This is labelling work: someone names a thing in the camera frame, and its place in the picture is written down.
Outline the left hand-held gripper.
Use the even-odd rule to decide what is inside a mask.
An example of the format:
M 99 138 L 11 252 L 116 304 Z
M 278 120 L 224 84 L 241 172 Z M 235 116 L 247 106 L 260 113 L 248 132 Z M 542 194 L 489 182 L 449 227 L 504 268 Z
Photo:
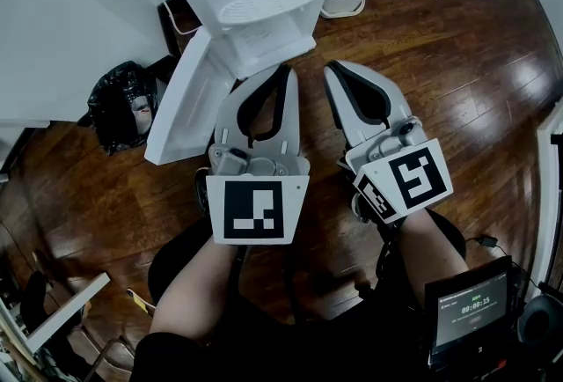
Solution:
M 271 95 L 275 96 L 272 127 L 254 135 L 252 122 Z M 298 156 L 299 127 L 297 75 L 286 64 L 248 77 L 220 105 L 206 177 L 217 244 L 293 241 L 311 168 L 306 158 Z M 250 150 L 266 154 L 255 156 Z

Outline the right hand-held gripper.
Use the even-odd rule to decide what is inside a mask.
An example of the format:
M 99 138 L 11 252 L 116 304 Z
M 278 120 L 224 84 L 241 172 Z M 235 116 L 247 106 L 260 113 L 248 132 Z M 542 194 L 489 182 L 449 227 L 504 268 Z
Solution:
M 410 109 L 394 82 L 343 60 L 329 62 L 324 77 L 335 125 L 349 150 L 345 161 L 353 184 L 382 222 L 393 223 L 453 193 L 439 141 L 426 137 L 417 117 L 383 131 L 391 114 L 401 106 Z

